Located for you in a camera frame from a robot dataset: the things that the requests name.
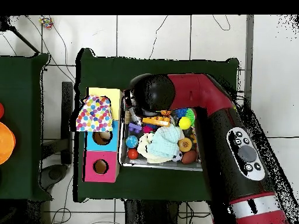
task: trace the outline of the yellow ball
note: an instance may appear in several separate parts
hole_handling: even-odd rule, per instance
[[[186,130],[191,126],[191,120],[187,117],[182,117],[179,121],[179,126],[182,130]]]

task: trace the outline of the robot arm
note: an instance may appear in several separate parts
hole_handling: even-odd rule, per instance
[[[288,224],[255,144],[230,96],[211,76],[147,74],[132,82],[125,98],[145,117],[160,110],[195,109],[214,224]]]

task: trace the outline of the orange bowl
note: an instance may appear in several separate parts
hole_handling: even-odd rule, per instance
[[[15,144],[14,134],[5,124],[0,122],[0,165],[9,159]]]

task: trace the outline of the white tile floor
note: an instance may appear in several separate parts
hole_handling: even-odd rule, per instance
[[[65,64],[75,76],[75,59],[81,48],[91,48],[98,57],[131,57],[148,59],[152,53],[152,46],[156,38],[156,30],[162,24],[163,16],[51,16],[55,27],[64,39],[67,48],[65,61],[65,47],[55,29],[43,29],[43,39],[50,53],[60,68],[70,77]],[[228,15],[229,24],[224,15],[193,15],[192,33],[190,37],[190,16],[169,15],[161,28],[157,31],[157,40],[151,58],[171,60],[217,60],[228,58],[239,59],[241,69],[245,67],[245,38],[246,16]],[[38,22],[39,16],[29,16],[30,20],[41,32]],[[295,67],[298,64],[299,39],[293,43],[286,41],[281,32],[280,36],[274,30],[277,24],[275,16],[255,17],[255,38],[253,56],[252,108],[269,136],[299,135],[297,127],[298,98],[296,97],[297,77],[295,69],[288,66],[289,58]],[[37,49],[43,49],[41,37],[37,29],[24,16],[14,17],[12,24]],[[13,33],[5,32],[5,37],[19,56],[30,57],[34,52],[22,43]],[[4,37],[0,36],[0,55],[14,55]],[[241,87],[244,86],[244,70],[240,72]],[[60,101],[61,82],[70,81],[57,66],[48,66],[43,74],[44,84],[44,138],[56,139],[60,137]],[[290,183],[294,186],[297,199],[299,183],[297,180],[298,166],[296,151],[297,139],[270,139],[270,144],[277,155]],[[59,155],[52,155],[44,160],[43,166],[60,164]],[[114,200],[88,200],[85,203],[75,203],[72,200],[72,183],[68,189],[73,170],[70,168],[63,181],[54,186],[51,191],[53,200],[44,205],[44,221],[50,224],[56,210],[64,206],[67,193],[66,207],[72,212],[68,222],[64,224],[92,224],[98,221],[118,222],[124,224],[124,213],[116,213],[114,219]],[[204,202],[191,202],[195,212],[208,212]],[[186,212],[186,205],[180,206],[180,212]],[[124,212],[123,203],[117,199],[115,211]],[[59,222],[62,213],[55,216],[54,223]],[[186,219],[178,219],[179,224],[186,224]],[[212,224],[211,218],[194,218],[193,224]]]

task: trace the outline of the yellow cube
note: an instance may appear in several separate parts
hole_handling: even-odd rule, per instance
[[[89,87],[88,95],[106,96],[111,101],[111,112],[113,120],[120,120],[120,108],[123,92],[119,89],[105,89],[101,87]]]

